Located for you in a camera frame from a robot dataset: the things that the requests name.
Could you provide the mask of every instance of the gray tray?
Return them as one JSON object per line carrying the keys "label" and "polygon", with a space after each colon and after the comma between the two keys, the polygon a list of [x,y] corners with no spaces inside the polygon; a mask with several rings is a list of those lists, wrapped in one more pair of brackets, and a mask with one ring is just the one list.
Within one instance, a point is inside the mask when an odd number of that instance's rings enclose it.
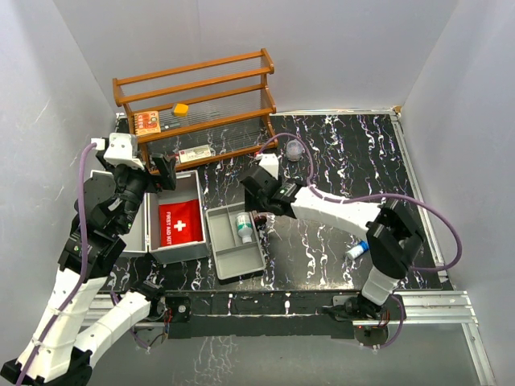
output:
{"label": "gray tray", "polygon": [[245,211],[244,203],[206,211],[216,274],[221,280],[262,271],[266,266],[252,216],[252,243],[243,244],[237,234],[236,217],[242,211]]}

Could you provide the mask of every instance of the metal frame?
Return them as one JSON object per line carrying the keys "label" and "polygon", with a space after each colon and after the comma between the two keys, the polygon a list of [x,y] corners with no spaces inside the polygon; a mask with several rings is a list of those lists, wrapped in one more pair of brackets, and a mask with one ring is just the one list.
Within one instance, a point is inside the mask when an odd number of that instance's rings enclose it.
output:
{"label": "metal frame", "polygon": [[[275,115],[346,115],[346,114],[388,114],[391,116],[395,135],[402,152],[402,157],[406,165],[408,178],[410,180],[414,196],[422,200],[422,193],[418,185],[417,178],[414,173],[413,165],[408,155],[406,142],[402,132],[402,127],[398,121],[397,114],[392,109],[333,109],[333,110],[301,110],[290,111],[284,113],[277,113]],[[431,219],[425,211],[421,210],[420,215],[422,218],[423,226],[428,235],[429,245],[435,259],[436,265],[443,265],[444,260],[442,253],[436,240],[435,231],[431,224]],[[447,272],[443,272],[441,280],[447,280]],[[398,291],[396,294],[402,296],[406,307],[406,320],[405,324],[461,324],[463,328],[464,338],[467,341],[468,350],[472,357],[472,362],[476,368],[481,386],[496,386],[495,377],[490,367],[486,351],[484,350],[483,342],[480,337],[478,329],[478,321],[476,313],[472,308],[470,298],[467,291],[439,291],[439,290],[420,290],[420,291]],[[98,294],[89,312],[87,313],[83,326],[91,326],[101,316],[106,314],[113,304],[110,296],[107,294]],[[267,315],[274,318],[291,318],[290,314]],[[354,325],[370,325],[377,322],[367,320],[354,321]],[[392,320],[390,324],[398,324],[398,321]],[[161,322],[140,322],[137,327],[161,327]]]}

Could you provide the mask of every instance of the black marble table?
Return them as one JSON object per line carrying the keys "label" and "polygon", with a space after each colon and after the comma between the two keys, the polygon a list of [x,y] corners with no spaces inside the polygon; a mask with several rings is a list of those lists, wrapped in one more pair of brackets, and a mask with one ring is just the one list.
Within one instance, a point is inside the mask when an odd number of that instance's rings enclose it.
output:
{"label": "black marble table", "polygon": [[[379,192],[413,195],[390,115],[275,116],[272,124],[278,133],[296,133],[306,141],[319,189],[347,197]],[[281,138],[276,150],[280,172],[284,177],[306,176],[307,158],[288,162],[286,142]],[[254,164],[247,155],[199,167],[205,209],[242,202],[244,188],[238,176]],[[420,221],[418,212],[411,210]],[[367,255],[356,262],[346,260],[344,253],[358,240],[324,224],[269,215],[260,233],[266,258],[263,273],[220,282],[211,257],[172,265],[160,265],[151,256],[120,258],[104,290],[125,292],[143,277],[170,293],[358,290],[372,266]],[[427,244],[416,265],[434,266]],[[415,272],[402,288],[440,289],[441,285],[437,274]]]}

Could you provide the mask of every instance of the dark red object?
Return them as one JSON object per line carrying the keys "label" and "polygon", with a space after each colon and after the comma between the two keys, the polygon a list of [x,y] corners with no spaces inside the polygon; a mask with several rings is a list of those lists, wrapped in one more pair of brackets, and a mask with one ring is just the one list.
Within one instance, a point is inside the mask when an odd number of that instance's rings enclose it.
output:
{"label": "dark red object", "polygon": [[199,200],[159,205],[161,246],[202,241]]}

